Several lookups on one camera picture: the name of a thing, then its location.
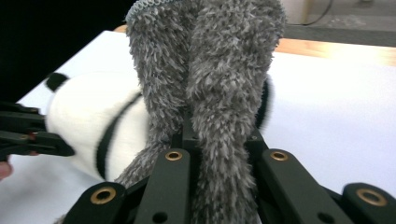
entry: black metal bracket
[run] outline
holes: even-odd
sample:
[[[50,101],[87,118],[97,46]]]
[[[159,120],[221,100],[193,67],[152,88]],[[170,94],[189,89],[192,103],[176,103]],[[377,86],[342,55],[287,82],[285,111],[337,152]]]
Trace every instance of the black metal bracket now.
[[[111,182],[91,187],[64,223],[190,223],[190,199],[201,157],[190,116],[186,113],[182,130],[173,136],[171,149],[159,156],[151,176],[128,189]],[[262,223],[390,224],[396,220],[396,200],[382,189],[363,183],[345,186],[342,195],[325,189],[292,154],[268,149],[258,130],[245,147],[258,185]]]
[[[73,148],[55,133],[48,133],[45,117],[34,107],[0,103],[0,161],[7,155],[30,152],[53,156],[72,156]]]

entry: brass screw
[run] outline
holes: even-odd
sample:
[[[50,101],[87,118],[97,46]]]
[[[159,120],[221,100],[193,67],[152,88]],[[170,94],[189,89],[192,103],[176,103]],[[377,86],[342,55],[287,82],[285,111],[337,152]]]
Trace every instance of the brass screw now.
[[[276,161],[286,161],[289,159],[289,156],[283,152],[275,151],[271,153],[271,157]]]
[[[372,189],[358,189],[356,194],[359,198],[374,206],[382,207],[388,203],[384,196]]]
[[[104,204],[113,200],[117,195],[115,189],[111,187],[103,187],[94,192],[91,196],[91,203]]]
[[[166,153],[165,158],[169,161],[178,161],[183,157],[183,155],[178,151],[171,151]]]

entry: wooden floor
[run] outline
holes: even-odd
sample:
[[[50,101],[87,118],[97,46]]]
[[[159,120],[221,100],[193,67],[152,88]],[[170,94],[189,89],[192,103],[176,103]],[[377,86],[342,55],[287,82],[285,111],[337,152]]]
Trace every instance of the wooden floor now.
[[[125,29],[126,25],[123,25],[114,31],[125,32]],[[396,48],[388,47],[283,38],[280,40],[276,52],[329,58],[344,62],[375,63],[396,66]]]

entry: gray fuzzy fabric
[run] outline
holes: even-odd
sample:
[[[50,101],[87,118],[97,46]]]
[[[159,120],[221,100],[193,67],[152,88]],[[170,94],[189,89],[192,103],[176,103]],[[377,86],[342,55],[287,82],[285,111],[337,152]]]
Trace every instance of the gray fuzzy fabric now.
[[[147,146],[116,179],[130,187],[192,108],[203,149],[192,223],[256,223],[255,180],[244,149],[262,84],[284,31],[278,0],[138,1],[128,16],[131,54],[151,117]]]

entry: white table surface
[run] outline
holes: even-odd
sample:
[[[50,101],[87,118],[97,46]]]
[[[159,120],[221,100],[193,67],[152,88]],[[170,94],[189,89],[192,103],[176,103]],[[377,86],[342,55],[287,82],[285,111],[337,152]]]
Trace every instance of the white table surface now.
[[[125,34],[103,32],[57,72],[135,73]],[[275,97],[262,130],[267,145],[294,154],[310,174],[341,193],[364,182],[396,197],[396,67],[343,63],[275,53]],[[20,100],[41,108],[52,93],[43,83]],[[0,223],[52,223],[100,180],[67,159],[12,156],[14,174],[0,182]]]

